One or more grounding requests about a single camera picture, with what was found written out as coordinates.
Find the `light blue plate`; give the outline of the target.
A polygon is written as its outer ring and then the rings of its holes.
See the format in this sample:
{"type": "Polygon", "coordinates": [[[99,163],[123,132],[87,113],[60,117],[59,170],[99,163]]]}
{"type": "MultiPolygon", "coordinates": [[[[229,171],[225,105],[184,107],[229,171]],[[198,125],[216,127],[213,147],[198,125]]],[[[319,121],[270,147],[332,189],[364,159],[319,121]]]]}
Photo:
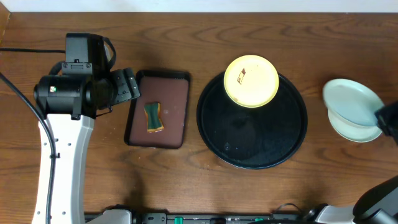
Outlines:
{"type": "Polygon", "coordinates": [[[382,134],[382,131],[377,126],[354,124],[331,109],[328,109],[328,119],[339,135],[353,142],[370,142],[382,134]]]}

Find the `light green plate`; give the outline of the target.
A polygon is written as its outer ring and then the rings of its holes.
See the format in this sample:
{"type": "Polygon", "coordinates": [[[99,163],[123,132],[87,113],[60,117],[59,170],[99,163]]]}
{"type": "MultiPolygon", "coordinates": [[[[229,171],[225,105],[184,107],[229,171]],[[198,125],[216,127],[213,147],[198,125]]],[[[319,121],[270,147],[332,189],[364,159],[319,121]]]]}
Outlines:
{"type": "Polygon", "coordinates": [[[330,80],[324,85],[323,100],[328,109],[360,126],[376,126],[375,112],[384,106],[370,88],[343,78],[330,80]]]}

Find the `green orange sponge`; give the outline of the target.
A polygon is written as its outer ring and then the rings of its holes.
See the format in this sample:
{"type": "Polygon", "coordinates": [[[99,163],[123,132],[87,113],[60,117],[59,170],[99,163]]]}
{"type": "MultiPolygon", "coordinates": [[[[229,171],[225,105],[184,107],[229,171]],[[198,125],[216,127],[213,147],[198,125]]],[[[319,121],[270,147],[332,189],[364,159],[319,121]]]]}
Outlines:
{"type": "Polygon", "coordinates": [[[148,133],[155,133],[164,129],[160,118],[160,103],[149,103],[144,105],[146,126],[148,133]]]}

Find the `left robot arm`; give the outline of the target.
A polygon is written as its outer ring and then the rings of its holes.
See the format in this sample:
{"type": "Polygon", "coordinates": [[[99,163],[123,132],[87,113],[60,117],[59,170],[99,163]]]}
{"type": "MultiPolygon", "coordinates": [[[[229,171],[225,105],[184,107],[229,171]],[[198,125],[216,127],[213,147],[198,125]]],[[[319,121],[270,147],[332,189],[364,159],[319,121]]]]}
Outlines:
{"type": "Polygon", "coordinates": [[[33,223],[84,223],[86,155],[96,112],[139,96],[134,72],[55,68],[34,88],[41,158],[33,223]]]}

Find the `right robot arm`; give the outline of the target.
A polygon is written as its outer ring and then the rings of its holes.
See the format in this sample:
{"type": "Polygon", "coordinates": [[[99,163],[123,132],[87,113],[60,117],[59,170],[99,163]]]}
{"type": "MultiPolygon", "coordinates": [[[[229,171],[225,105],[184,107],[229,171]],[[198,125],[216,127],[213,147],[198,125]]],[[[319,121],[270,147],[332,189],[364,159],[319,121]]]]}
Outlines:
{"type": "MultiPolygon", "coordinates": [[[[397,103],[385,106],[376,105],[374,109],[363,106],[360,112],[371,120],[366,126],[349,118],[359,116],[358,112],[349,109],[344,115],[338,111],[332,101],[325,100],[330,123],[335,131],[354,142],[368,142],[381,133],[397,140],[397,103]]],[[[368,190],[353,207],[334,207],[323,204],[311,210],[300,223],[397,223],[397,177],[393,177],[368,190]]]]}

